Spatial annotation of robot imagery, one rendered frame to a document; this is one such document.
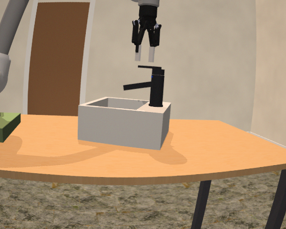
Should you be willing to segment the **grey rectangular sink basin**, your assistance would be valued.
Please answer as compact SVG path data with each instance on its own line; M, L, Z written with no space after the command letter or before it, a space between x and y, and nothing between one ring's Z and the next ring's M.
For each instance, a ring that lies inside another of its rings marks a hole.
M78 105L78 140L160 150L169 105L149 106L150 101L104 97Z

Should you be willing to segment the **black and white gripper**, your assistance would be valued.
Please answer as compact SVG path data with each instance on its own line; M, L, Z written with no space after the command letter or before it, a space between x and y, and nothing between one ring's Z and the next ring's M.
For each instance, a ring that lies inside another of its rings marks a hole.
M144 32L147 29L150 42L148 62L154 62L154 51L155 47L159 46L160 29L161 29L161 24L156 23L156 17L157 17L156 6L141 5L139 7L139 19L132 21L133 23L132 43L136 45L135 61L141 60L141 47L142 47L141 43L143 40Z

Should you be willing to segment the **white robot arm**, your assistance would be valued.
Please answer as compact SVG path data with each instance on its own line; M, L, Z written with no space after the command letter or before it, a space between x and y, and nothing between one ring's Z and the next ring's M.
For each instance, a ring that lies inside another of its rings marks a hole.
M132 0L138 6L152 5L159 7L160 0ZM11 59L9 54L15 33L29 0L9 0L0 22L0 93L8 81Z

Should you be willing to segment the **black mixer tap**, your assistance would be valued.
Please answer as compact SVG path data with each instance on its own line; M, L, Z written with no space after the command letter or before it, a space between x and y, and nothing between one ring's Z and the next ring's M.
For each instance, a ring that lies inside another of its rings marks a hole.
M163 107L164 70L162 69L162 67L156 67L156 66L138 65L138 68L151 68L152 69L151 82L123 85L124 91L151 87L149 106Z

